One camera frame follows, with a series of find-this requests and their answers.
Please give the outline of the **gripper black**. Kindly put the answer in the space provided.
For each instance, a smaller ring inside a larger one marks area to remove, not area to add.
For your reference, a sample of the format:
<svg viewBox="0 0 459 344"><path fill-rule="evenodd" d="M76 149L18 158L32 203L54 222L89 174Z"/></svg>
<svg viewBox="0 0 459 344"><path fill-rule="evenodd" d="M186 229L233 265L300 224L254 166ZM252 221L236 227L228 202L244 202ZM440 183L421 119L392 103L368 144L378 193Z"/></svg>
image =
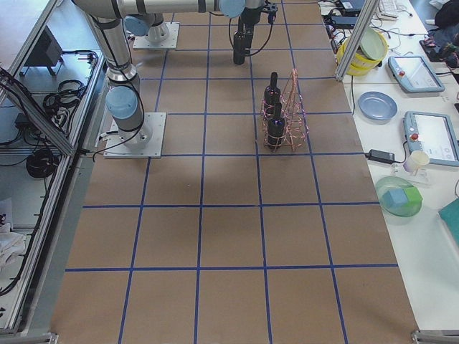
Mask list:
<svg viewBox="0 0 459 344"><path fill-rule="evenodd" d="M255 25L259 23L263 5L258 8L245 8L238 19L239 34L254 34Z"/></svg>

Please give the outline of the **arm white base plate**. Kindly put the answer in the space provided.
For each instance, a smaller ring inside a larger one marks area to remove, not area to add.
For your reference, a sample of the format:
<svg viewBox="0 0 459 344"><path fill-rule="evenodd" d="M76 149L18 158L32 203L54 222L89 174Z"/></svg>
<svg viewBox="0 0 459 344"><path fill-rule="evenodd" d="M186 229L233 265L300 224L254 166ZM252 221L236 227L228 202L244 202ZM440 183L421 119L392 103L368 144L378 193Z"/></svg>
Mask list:
<svg viewBox="0 0 459 344"><path fill-rule="evenodd" d="M180 23L163 22L151 27L146 36L136 37L134 50L170 50L176 49Z"/></svg>
<svg viewBox="0 0 459 344"><path fill-rule="evenodd" d="M146 113L143 127L134 138L127 132L119 133L118 126L112 119L111 131L107 140L107 150L103 151L105 158L160 158L164 142L164 131L166 127L166 113Z"/></svg>

